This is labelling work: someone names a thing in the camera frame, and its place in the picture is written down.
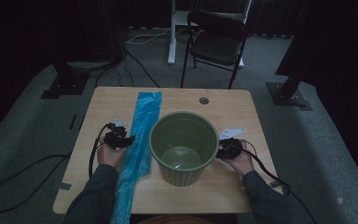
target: green bucket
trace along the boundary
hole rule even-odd
[[[162,177],[183,187],[196,182],[214,160],[219,138],[209,120],[181,111],[158,120],[150,133],[149,145]]]

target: blue plastic bag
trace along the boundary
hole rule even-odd
[[[136,181],[150,173],[149,134],[158,120],[161,92],[140,92],[131,126],[135,141],[126,153],[117,183],[116,202],[111,224],[130,223]]]

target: table surface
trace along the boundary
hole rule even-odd
[[[276,175],[272,158],[260,125],[251,93],[243,90],[205,90],[168,88],[99,87],[95,90],[84,119],[75,148],[68,163],[62,183],[71,188],[59,189],[53,205],[55,213],[64,214],[72,200],[82,191],[89,180],[89,159],[96,136],[104,124],[114,118],[128,122],[130,132],[138,93],[161,91],[162,102],[159,116],[175,111],[190,111],[208,119],[217,133],[224,129],[244,128],[245,133],[236,138],[246,139],[256,149],[259,159]],[[209,99],[207,105],[200,98]],[[255,169],[266,180],[273,181]],[[93,168],[97,167],[96,159]],[[136,184],[132,203],[133,214],[206,214],[251,212],[249,200],[241,178],[225,162],[218,159],[208,165],[200,179],[187,187],[176,187],[161,176],[158,164],[152,157],[151,172]]]

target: black chair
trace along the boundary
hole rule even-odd
[[[192,23],[198,25],[199,34],[191,26]],[[231,89],[248,35],[245,24],[227,16],[194,10],[187,15],[187,30],[190,37],[186,46],[181,88],[185,81],[187,57],[190,53],[193,56],[194,67],[197,67],[196,62],[199,62],[231,71],[228,85]]]

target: hand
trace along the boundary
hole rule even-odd
[[[117,168],[118,164],[122,161],[127,148],[121,147],[113,150],[110,146],[104,143],[104,137],[100,138],[101,147],[97,150],[98,164],[107,164]]]
[[[241,141],[241,145],[244,150],[248,150],[246,147],[246,142]],[[255,169],[252,156],[244,151],[242,151],[238,157],[232,160],[223,159],[223,161],[228,163],[240,176],[244,176]]]

